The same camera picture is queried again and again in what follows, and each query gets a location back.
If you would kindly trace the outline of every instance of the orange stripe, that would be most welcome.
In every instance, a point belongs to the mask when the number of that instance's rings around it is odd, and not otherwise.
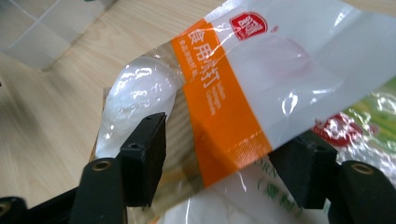
[[[198,21],[172,40],[186,78],[195,151],[206,186],[272,149],[251,111],[210,23]]]

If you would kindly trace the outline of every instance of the red label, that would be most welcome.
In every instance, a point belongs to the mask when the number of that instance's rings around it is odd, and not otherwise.
[[[317,121],[312,131],[335,147],[346,147],[362,135],[361,127],[343,113]]]
[[[233,32],[239,40],[267,32],[268,25],[265,19],[254,12],[244,12],[230,19]]]

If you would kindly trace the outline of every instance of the red logo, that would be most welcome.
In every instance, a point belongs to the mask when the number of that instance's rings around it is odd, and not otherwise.
[[[230,19],[233,32],[239,40],[267,32],[268,25],[265,19],[255,12],[244,12]]]
[[[346,114],[340,113],[325,122],[318,121],[312,131],[335,147],[346,147],[362,136],[361,127]]]

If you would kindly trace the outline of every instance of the wooden floor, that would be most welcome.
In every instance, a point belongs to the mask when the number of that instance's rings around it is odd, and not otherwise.
[[[0,197],[31,207],[75,187],[99,129],[103,88],[222,2],[119,0],[45,72],[0,54]],[[396,14],[395,0],[353,2]]]

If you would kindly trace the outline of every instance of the light wood surface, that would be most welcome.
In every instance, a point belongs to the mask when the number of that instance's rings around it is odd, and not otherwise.
[[[119,0],[45,72],[0,54],[0,197],[31,207],[75,187],[99,129],[103,88],[222,2]],[[393,0],[348,2],[396,15]]]

